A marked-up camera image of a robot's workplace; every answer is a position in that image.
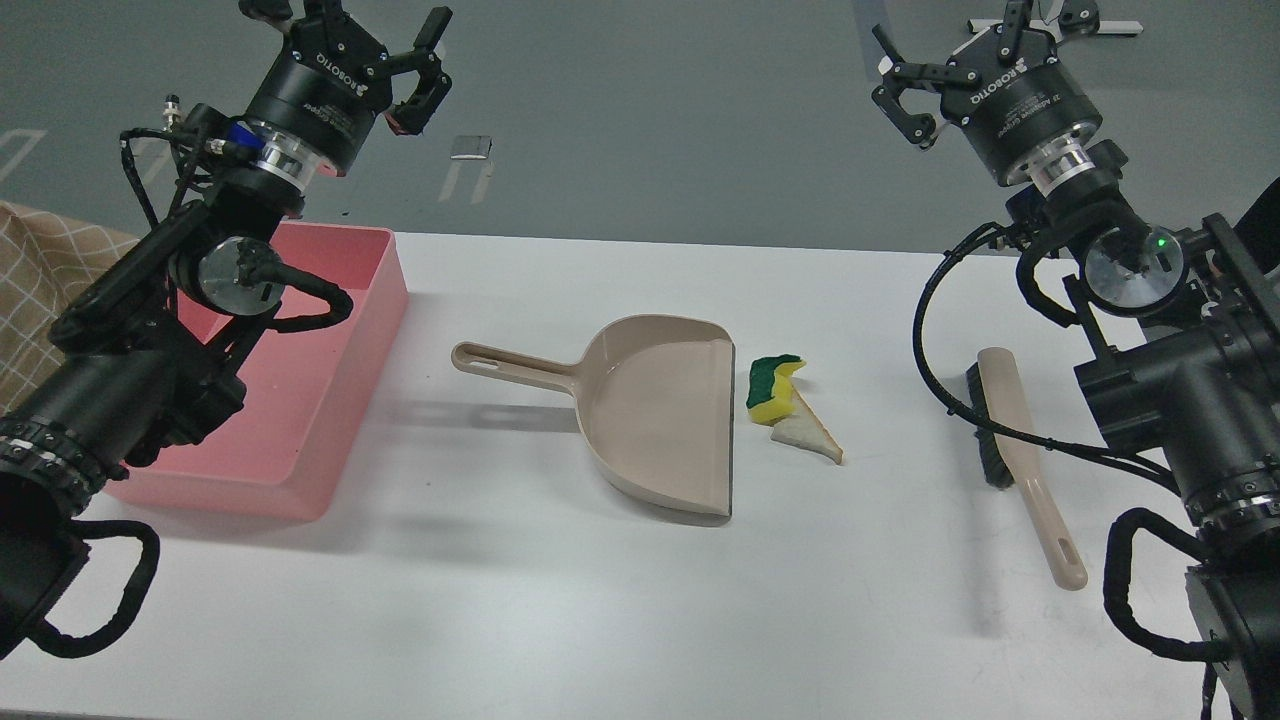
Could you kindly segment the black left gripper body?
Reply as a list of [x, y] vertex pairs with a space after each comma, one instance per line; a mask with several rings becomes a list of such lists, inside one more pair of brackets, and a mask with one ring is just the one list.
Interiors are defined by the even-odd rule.
[[289, 135], [320, 156], [323, 173], [346, 176], [390, 101], [390, 81], [367, 67], [389, 58], [349, 14], [268, 22], [282, 49], [252, 97], [244, 119]]

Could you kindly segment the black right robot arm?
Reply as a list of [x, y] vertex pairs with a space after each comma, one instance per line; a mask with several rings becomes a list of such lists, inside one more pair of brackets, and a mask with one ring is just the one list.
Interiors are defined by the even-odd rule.
[[[947, 411], [974, 425], [989, 480], [1028, 486], [1018, 455], [1038, 448], [1152, 480], [1181, 501], [1189, 530], [1148, 509], [1111, 525], [1103, 609], [1149, 653], [1204, 667], [1202, 717], [1224, 688], [1235, 719], [1277, 716], [1277, 224], [1257, 202], [1170, 231], [1142, 220], [1119, 182], [1126, 155], [1097, 138], [1102, 115], [1060, 61], [1071, 36], [1102, 28], [1093, 1], [1033, 20], [1029, 1], [942, 63], [906, 60], [886, 29], [872, 100], [919, 149], [957, 127], [1016, 193], [1010, 222], [972, 231], [927, 281], [911, 320], [916, 369]], [[1085, 332], [1076, 383], [1102, 446], [1034, 434], [997, 363], [979, 360], [966, 404], [932, 372], [923, 331], [945, 277], [982, 246], [1019, 254], [1018, 288], [1056, 325]]]

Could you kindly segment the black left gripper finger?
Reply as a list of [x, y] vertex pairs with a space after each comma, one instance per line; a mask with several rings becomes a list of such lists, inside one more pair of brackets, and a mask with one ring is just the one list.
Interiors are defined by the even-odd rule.
[[443, 70], [436, 50], [452, 18], [453, 12], [448, 6], [434, 6], [410, 51], [379, 58], [365, 67], [370, 86], [410, 72], [419, 74], [413, 92], [383, 113], [394, 135], [421, 135], [452, 88], [452, 78]]
[[266, 24], [282, 35], [288, 35], [300, 20], [292, 1], [285, 0], [239, 0], [238, 10], [243, 17]]

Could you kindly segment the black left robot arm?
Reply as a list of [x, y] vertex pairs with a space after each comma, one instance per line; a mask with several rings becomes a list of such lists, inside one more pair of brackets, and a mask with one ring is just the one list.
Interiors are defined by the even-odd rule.
[[197, 445], [244, 406], [239, 369], [268, 333], [344, 322], [338, 284], [288, 265], [279, 224], [315, 174], [344, 176], [384, 118], [420, 135], [452, 88], [434, 6], [390, 53], [338, 1], [242, 1], [282, 50], [247, 109], [166, 106], [161, 129], [122, 133], [122, 167], [150, 225], [49, 332], [64, 357], [3, 418], [3, 652], [60, 659], [114, 644], [154, 582], [160, 539], [142, 521], [84, 521], [113, 480]]

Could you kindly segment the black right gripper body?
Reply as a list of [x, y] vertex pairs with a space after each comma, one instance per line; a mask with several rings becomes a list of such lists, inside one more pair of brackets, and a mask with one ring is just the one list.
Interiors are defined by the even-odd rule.
[[1001, 187], [1029, 181], [1027, 156], [1064, 136], [1088, 141], [1102, 115], [1059, 60], [1057, 42], [1043, 29], [1024, 29], [1010, 61], [1005, 32], [987, 28], [957, 47], [948, 64], [973, 86], [948, 91], [948, 120], [959, 126]]

